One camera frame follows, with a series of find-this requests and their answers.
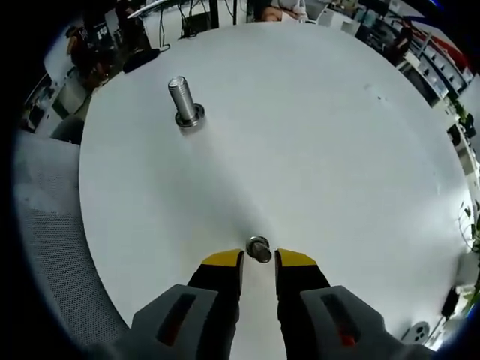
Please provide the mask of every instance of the gray mesh fabric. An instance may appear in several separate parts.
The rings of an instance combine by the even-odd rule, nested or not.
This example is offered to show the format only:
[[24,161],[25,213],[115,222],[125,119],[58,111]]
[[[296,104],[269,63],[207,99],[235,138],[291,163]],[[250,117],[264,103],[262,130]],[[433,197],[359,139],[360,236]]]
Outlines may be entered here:
[[81,345],[112,341],[127,325],[104,289],[83,230],[78,189],[80,148],[30,133],[14,158],[16,214],[28,257],[64,323]]

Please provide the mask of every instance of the person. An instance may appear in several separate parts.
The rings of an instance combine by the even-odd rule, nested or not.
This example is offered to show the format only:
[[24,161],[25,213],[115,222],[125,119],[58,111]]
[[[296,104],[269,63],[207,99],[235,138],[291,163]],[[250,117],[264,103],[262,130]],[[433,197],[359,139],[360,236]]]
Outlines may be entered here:
[[134,51],[139,46],[143,33],[142,26],[137,19],[128,19],[134,13],[134,9],[128,0],[118,0],[115,5],[115,14],[118,18],[118,27],[121,30],[124,43],[129,51]]
[[308,19],[305,0],[274,0],[263,9],[261,21],[297,23]]
[[90,49],[87,41],[87,31],[83,27],[71,26],[65,36],[68,40],[67,54],[70,55],[73,64],[78,68],[80,76],[87,83],[94,83],[92,71],[95,69],[100,80],[107,78],[104,66],[101,64],[96,52]]
[[391,62],[392,65],[400,64],[407,50],[410,48],[410,43],[413,39],[412,23],[408,19],[402,19],[403,28],[393,44],[387,48],[384,56]]

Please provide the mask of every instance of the desk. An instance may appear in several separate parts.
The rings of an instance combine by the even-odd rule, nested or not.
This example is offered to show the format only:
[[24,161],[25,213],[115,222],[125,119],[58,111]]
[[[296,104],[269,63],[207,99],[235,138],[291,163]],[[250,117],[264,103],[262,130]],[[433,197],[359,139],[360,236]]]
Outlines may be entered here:
[[[457,151],[458,158],[463,168],[465,174],[466,183],[469,188],[470,197],[472,198],[472,203],[475,204],[475,201],[480,203],[480,184],[479,176],[480,169],[479,163],[476,159],[476,154],[473,152],[470,144],[465,137],[462,127],[456,123],[454,126],[457,127],[458,133],[460,134],[460,144],[455,147]],[[476,206],[473,206],[473,218],[477,219],[479,212],[477,211]]]
[[357,22],[351,17],[339,11],[336,11],[335,9],[327,8],[326,6],[324,8],[321,8],[321,11],[319,12],[315,20],[317,25],[341,30],[352,36],[356,35],[360,27],[360,22]]
[[[174,121],[177,75],[205,107],[193,136]],[[128,324],[210,253],[260,234],[313,257],[398,337],[437,319],[471,206],[443,126],[399,71],[342,31],[273,22],[181,40],[100,88],[79,189],[91,255]],[[274,279],[273,262],[246,259],[231,359],[285,359]]]

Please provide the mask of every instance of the cable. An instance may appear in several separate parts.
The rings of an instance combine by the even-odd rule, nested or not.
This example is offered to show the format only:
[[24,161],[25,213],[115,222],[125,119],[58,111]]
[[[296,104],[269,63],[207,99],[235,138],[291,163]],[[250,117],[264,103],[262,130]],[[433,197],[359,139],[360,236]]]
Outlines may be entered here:
[[194,0],[190,0],[190,11],[188,12],[188,16],[191,17],[192,16],[192,10],[198,5],[198,1],[196,2],[196,4],[194,5]]
[[224,0],[224,1],[225,1],[226,9],[228,10],[228,14],[230,14],[230,16],[231,16],[232,19],[233,19],[233,14],[232,14],[232,11],[230,11],[230,6],[228,6],[227,0]]
[[184,28],[185,27],[188,27],[189,31],[192,30],[191,26],[190,26],[190,20],[185,16],[185,14],[183,13],[182,11],[182,7],[180,6],[180,4],[178,3],[177,4],[177,7],[178,7],[178,10],[180,11],[180,17],[181,17],[181,32],[180,32],[180,38],[181,39],[185,39],[185,38],[194,38],[197,36],[197,34],[195,33],[191,33],[189,35],[185,35],[185,32],[184,32]]
[[167,50],[170,49],[170,44],[165,43],[165,28],[164,28],[164,9],[160,12],[160,32],[158,34],[158,41],[160,43],[160,52],[165,53]]
[[201,3],[202,3],[202,6],[203,6],[203,11],[205,13],[208,13],[207,9],[205,9],[205,4],[203,4],[203,0],[199,0]]
[[463,241],[465,242],[465,245],[466,245],[471,251],[473,251],[472,247],[469,245],[468,241],[465,239],[464,232],[462,231],[462,227],[461,227],[461,224],[460,224],[460,218],[457,219],[457,222],[458,222],[458,229],[460,230],[460,235],[462,235],[462,239],[463,239]]

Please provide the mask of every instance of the shelf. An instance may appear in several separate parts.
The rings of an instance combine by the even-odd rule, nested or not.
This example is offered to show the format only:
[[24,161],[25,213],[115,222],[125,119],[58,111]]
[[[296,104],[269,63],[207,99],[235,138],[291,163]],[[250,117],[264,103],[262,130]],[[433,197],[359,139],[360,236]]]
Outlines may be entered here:
[[424,53],[421,54],[425,59],[427,59],[428,64],[435,70],[435,72],[440,76],[441,80],[443,83],[446,85],[448,92],[453,92],[456,97],[458,97],[459,92],[458,90],[453,86],[453,84],[450,82],[450,80],[445,76],[445,74],[438,68],[437,64],[435,64],[435,61],[426,56]]
[[[414,37],[413,41],[421,41],[421,44],[423,45],[423,43],[425,42],[425,40],[422,40],[420,39],[419,37]],[[455,72],[457,72],[457,74],[459,75],[461,81],[464,82],[465,85],[468,85],[469,83],[467,82],[467,80],[465,79],[464,75],[461,73],[461,71],[458,69],[457,65],[455,64],[454,61],[452,61],[450,59],[450,57],[448,56],[448,54],[445,54],[442,50],[442,48],[437,45],[434,41],[432,41],[431,39],[428,40],[428,44],[427,46],[425,47],[425,49],[427,49],[428,47],[431,47],[432,48],[432,51],[435,52],[436,56],[440,56],[441,59],[445,59],[446,62],[448,62],[451,67],[454,69]]]
[[417,73],[420,75],[421,78],[431,87],[433,92],[435,92],[436,96],[442,101],[444,97],[438,92],[435,86],[428,80],[428,78],[421,72],[417,70]]
[[419,52],[422,49],[422,45],[418,45],[415,41],[412,41],[410,43],[410,50],[412,50],[412,53],[415,54],[415,56],[418,58],[419,57]]

